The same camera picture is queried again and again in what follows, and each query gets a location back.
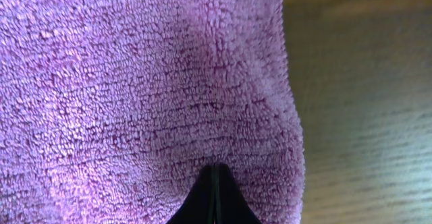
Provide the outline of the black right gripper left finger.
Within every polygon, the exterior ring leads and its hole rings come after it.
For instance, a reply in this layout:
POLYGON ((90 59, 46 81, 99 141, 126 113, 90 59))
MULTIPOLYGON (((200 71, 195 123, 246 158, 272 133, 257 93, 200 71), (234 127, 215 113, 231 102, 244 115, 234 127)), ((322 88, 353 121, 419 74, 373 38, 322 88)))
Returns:
POLYGON ((207 224, 213 222, 213 182, 211 165, 200 170, 185 201, 167 224, 207 224))

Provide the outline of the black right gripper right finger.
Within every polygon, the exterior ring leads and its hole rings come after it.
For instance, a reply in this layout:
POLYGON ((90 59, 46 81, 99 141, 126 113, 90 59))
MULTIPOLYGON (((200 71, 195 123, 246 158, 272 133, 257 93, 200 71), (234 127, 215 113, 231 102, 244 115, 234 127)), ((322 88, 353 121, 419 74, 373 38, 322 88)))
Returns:
POLYGON ((243 197, 236 180, 226 164, 217 166, 216 223, 261 224, 243 197))

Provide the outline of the purple microfiber cloth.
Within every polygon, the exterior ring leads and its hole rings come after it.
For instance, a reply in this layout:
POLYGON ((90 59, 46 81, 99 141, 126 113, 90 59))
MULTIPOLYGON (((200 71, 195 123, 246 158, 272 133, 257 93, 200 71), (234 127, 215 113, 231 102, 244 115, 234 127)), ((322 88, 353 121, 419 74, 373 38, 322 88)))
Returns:
POLYGON ((164 223, 230 166, 299 223, 283 0, 1 0, 1 222, 164 223))

